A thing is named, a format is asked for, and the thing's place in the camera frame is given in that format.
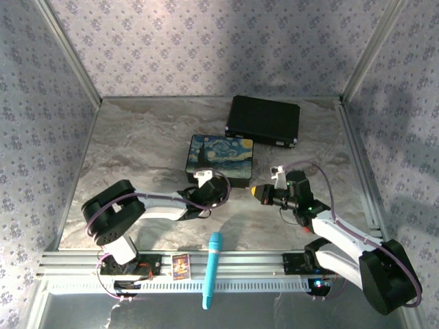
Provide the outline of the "starry night painted box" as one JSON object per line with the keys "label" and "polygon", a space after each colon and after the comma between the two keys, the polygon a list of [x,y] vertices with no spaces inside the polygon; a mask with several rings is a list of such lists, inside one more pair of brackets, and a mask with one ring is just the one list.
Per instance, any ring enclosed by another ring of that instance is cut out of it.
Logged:
{"label": "starry night painted box", "polygon": [[247,138],[194,134],[191,137],[185,173],[195,184],[196,170],[212,168],[223,173],[233,188],[250,186],[254,143]]}

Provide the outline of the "blue marker pen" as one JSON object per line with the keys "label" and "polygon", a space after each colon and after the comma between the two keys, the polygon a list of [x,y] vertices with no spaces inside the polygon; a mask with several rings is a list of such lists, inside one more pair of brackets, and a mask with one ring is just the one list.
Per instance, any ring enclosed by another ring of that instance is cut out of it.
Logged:
{"label": "blue marker pen", "polygon": [[215,281],[220,254],[223,247],[223,236],[220,232],[212,233],[209,240],[208,259],[202,287],[202,308],[208,310],[211,307],[215,290]]}

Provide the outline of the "black hard case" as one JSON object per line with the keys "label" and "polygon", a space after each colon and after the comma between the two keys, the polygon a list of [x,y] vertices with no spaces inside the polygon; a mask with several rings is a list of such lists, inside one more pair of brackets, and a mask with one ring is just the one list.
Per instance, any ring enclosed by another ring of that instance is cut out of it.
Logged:
{"label": "black hard case", "polygon": [[230,105],[224,133],[264,145],[294,148],[299,122],[297,104],[237,95]]}

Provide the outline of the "small colourful picture card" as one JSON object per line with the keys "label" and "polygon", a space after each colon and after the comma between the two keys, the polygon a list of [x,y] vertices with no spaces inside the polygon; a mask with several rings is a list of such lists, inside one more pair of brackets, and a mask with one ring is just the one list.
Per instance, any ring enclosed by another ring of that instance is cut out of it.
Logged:
{"label": "small colourful picture card", "polygon": [[190,257],[188,254],[176,254],[171,257],[171,272],[173,280],[188,280],[191,278]]}

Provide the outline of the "small lit circuit board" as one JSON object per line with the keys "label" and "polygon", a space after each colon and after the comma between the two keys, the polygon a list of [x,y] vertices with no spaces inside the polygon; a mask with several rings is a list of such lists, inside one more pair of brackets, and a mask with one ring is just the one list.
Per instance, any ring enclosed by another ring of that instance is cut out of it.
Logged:
{"label": "small lit circuit board", "polygon": [[308,285],[310,288],[309,295],[326,297],[331,291],[332,281],[330,279],[313,278],[308,279]]}

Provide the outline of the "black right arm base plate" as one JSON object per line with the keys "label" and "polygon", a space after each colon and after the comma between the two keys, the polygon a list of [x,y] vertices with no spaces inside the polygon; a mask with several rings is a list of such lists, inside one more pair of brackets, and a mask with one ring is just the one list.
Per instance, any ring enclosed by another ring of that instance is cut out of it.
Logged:
{"label": "black right arm base plate", "polygon": [[335,275],[334,271],[321,267],[308,252],[282,254],[285,275]]}

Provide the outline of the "aluminium rail beam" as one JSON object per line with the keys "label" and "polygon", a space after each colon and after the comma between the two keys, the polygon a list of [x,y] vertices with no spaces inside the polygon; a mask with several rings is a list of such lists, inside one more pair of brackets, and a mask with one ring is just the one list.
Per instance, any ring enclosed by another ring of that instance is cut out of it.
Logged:
{"label": "aluminium rail beam", "polygon": [[[302,253],[302,251],[231,251],[222,252],[217,267],[219,279],[268,279],[268,278],[345,278],[355,284],[361,283],[360,266],[353,260],[330,251],[320,252],[322,267],[335,272],[335,275],[285,275],[282,254]],[[188,254],[190,257],[191,279],[201,280],[206,272],[207,251],[152,251],[140,254],[160,254],[161,271],[155,280],[171,280],[171,257],[176,254]],[[103,254],[96,251],[61,251],[46,252],[39,263],[38,276],[88,276],[96,273],[98,260]]]}

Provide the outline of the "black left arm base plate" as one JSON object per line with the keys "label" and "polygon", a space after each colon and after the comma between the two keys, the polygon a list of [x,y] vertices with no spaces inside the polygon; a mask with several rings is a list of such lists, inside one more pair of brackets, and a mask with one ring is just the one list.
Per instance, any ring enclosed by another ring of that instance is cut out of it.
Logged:
{"label": "black left arm base plate", "polygon": [[124,265],[116,262],[109,255],[102,261],[100,274],[104,276],[158,276],[161,271],[162,256],[160,254],[139,254]]}

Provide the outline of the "aluminium frame post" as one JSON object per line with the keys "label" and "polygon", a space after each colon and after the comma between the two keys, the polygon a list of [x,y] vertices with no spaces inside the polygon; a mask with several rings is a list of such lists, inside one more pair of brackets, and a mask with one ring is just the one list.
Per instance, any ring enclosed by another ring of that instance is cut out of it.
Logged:
{"label": "aluminium frame post", "polygon": [[54,35],[58,46],[63,52],[67,62],[71,66],[76,77],[79,79],[82,88],[85,90],[88,98],[95,106],[102,104],[102,98],[93,85],[92,79],[87,73],[84,65],[81,63],[80,57],[65,32],[60,19],[57,17],[49,0],[32,0],[40,11],[49,30]]}
{"label": "aluminium frame post", "polygon": [[407,2],[408,0],[388,0],[364,52],[340,95],[342,104],[348,103],[354,97]]}

